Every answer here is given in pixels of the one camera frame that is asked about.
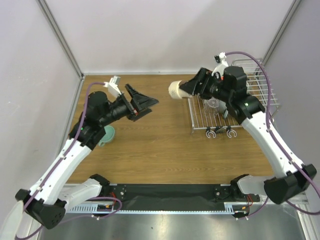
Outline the small steel cup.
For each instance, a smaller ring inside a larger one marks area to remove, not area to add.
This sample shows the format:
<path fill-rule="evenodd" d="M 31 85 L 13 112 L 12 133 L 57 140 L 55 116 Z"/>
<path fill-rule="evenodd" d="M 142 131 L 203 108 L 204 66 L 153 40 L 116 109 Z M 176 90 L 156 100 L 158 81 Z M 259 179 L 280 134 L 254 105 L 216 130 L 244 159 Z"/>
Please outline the small steel cup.
<path fill-rule="evenodd" d="M 186 83 L 186 81 L 173 81 L 168 87 L 168 93 L 172 99 L 181 100 L 191 98 L 192 95 L 188 94 L 184 90 L 180 89 L 180 86 Z"/>

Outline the clear glass tumbler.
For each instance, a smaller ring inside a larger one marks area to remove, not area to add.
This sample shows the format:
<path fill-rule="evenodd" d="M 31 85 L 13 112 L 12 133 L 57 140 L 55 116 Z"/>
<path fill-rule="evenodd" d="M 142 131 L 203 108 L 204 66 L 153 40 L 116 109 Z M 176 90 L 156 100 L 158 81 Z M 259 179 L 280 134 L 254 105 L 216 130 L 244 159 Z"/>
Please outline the clear glass tumbler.
<path fill-rule="evenodd" d="M 215 98 L 203 100 L 203 108 L 206 114 L 216 117 L 219 114 L 220 101 Z"/>

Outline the teal small cup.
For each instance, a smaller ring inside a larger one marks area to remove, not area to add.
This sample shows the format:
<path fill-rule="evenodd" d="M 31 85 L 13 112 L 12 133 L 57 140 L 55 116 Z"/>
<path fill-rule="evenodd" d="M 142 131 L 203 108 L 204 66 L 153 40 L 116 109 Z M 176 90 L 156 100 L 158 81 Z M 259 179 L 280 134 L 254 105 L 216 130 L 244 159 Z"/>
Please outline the teal small cup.
<path fill-rule="evenodd" d="M 103 147 L 105 144 L 108 144 L 113 141 L 115 138 L 115 128 L 111 125 L 107 125 L 104 127 L 104 136 L 100 139 L 98 146 Z"/>

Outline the grey metallic cup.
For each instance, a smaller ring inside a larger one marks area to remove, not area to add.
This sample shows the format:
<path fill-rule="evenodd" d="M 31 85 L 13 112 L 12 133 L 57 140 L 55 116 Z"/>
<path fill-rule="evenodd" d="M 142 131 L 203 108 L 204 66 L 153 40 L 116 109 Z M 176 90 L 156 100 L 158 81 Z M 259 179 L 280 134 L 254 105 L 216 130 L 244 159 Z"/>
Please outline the grey metallic cup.
<path fill-rule="evenodd" d="M 227 118 L 229 111 L 227 109 L 225 102 L 222 102 L 222 101 L 219 102 L 218 112 L 222 115 L 224 119 Z"/>

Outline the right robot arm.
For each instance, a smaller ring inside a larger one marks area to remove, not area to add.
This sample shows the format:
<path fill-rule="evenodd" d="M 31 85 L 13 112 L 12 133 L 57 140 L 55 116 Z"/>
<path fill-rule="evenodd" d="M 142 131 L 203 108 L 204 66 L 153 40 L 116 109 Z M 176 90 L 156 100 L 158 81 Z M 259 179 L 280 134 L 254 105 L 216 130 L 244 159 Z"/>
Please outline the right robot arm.
<path fill-rule="evenodd" d="M 241 177 L 230 188 L 235 201 L 248 194 L 266 195 L 273 203 L 282 204 L 304 192 L 313 182 L 317 170 L 305 164 L 281 138 L 271 123 L 270 115 L 261 101 L 248 92 L 248 77 L 240 66 L 227 66 L 223 71 L 201 68 L 190 80 L 173 82 L 169 93 L 174 99 L 199 96 L 224 102 L 229 114 L 256 141 L 273 170 L 273 176 Z"/>

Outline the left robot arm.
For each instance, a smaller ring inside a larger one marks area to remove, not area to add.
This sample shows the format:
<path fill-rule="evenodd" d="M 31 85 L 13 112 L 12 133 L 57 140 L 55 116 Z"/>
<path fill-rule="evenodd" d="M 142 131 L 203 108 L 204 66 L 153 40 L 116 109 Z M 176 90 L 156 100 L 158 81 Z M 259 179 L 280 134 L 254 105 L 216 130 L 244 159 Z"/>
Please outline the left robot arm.
<path fill-rule="evenodd" d="M 62 150 L 42 177 L 29 189 L 19 189 L 15 195 L 23 202 L 23 210 L 43 227 L 50 230 L 64 218 L 66 211 L 86 200 L 109 197 L 109 181 L 99 174 L 90 176 L 70 193 L 62 189 L 78 165 L 95 149 L 105 136 L 105 127 L 122 118 L 137 121 L 152 112 L 158 100 L 125 85 L 131 99 L 114 83 L 102 86 L 115 97 L 108 100 L 103 91 L 87 89 L 79 121 L 70 131 Z"/>

